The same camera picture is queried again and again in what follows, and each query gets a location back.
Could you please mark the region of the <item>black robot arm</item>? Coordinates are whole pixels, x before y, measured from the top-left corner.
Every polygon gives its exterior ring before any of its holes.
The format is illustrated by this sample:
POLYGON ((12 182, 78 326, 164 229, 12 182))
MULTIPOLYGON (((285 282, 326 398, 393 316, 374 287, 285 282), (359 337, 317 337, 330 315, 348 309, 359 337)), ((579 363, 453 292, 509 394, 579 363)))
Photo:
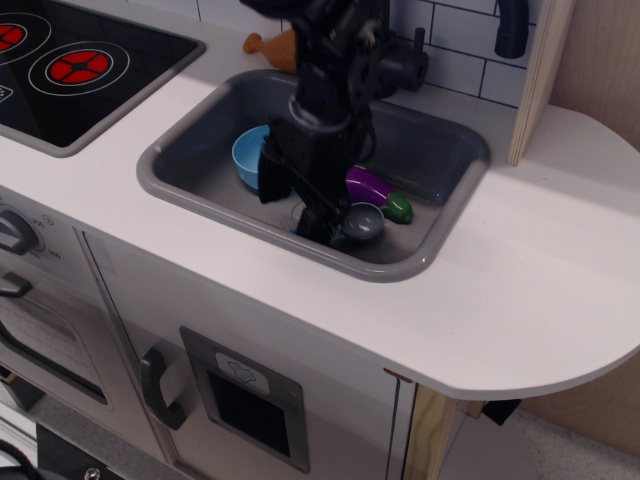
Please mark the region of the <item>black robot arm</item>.
POLYGON ((285 116, 268 119, 258 168, 263 203, 296 192, 298 235, 327 244, 349 212, 348 170, 376 147, 370 102, 379 90, 384 29, 374 1, 250 1, 295 33, 297 89, 285 116))

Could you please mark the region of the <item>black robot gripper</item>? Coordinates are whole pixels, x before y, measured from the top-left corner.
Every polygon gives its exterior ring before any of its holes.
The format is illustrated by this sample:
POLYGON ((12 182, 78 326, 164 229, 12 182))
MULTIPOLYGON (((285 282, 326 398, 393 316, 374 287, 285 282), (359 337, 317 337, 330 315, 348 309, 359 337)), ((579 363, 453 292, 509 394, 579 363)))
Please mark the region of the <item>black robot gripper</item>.
POLYGON ((369 114, 358 115, 333 132, 310 131, 279 115, 268 117, 258 163, 261 203, 296 191, 306 203, 296 234, 321 245, 338 238, 348 203, 345 178, 375 152, 376 134, 369 114))

